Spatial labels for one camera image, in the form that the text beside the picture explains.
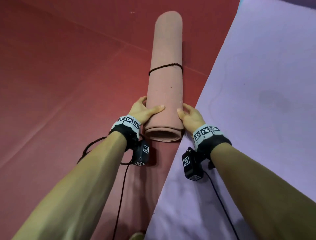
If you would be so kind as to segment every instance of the forearm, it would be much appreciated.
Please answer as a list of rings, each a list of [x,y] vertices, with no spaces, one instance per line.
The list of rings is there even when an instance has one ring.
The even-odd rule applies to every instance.
[[[259,238],[315,238],[316,203],[227,143],[215,147],[211,159]]]
[[[14,239],[89,239],[99,221],[126,148],[111,133],[34,209]]]

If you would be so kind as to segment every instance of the rolled yoga mat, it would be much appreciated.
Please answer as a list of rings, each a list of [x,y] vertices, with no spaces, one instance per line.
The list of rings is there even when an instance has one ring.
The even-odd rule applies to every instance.
[[[168,64],[174,66],[158,67]],[[183,124],[177,109],[182,108],[182,18],[175,11],[165,12],[155,24],[147,108],[164,104],[165,110],[152,116],[144,135],[152,140],[172,142],[181,139]]]

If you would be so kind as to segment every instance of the wristband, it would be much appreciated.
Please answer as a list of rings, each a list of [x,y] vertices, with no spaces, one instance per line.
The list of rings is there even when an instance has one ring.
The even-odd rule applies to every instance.
[[[117,131],[120,132],[127,141],[125,151],[133,149],[137,146],[139,140],[140,122],[131,115],[120,117],[112,126],[110,133]]]
[[[232,145],[229,139],[224,136],[223,132],[215,126],[204,124],[193,132],[195,151],[204,154],[207,159],[210,159],[212,150],[224,142]]]

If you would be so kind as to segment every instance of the light purple surface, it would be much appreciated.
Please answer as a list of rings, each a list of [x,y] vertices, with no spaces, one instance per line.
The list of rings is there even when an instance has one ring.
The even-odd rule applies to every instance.
[[[244,0],[196,106],[234,147],[314,201],[315,22],[312,9]],[[181,155],[188,146],[184,136],[145,239],[235,239],[206,176],[185,178]],[[207,171],[240,239],[255,239],[217,171]]]

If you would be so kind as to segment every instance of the finger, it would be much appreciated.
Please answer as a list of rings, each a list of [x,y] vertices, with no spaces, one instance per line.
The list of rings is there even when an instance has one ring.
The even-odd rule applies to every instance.
[[[143,101],[145,101],[147,99],[147,96],[143,96],[143,97],[140,97],[137,101],[142,103]]]
[[[189,113],[191,113],[191,111],[194,111],[194,110],[195,110],[194,107],[191,107],[189,104],[186,104],[186,103],[183,103],[183,107],[184,107],[185,109],[187,109]]]
[[[183,120],[184,117],[187,115],[186,112],[184,112],[181,108],[178,108],[177,112],[178,112],[178,116],[181,120]]]
[[[152,109],[148,109],[147,113],[149,117],[153,116],[156,113],[159,113],[165,109],[164,105],[155,106]]]

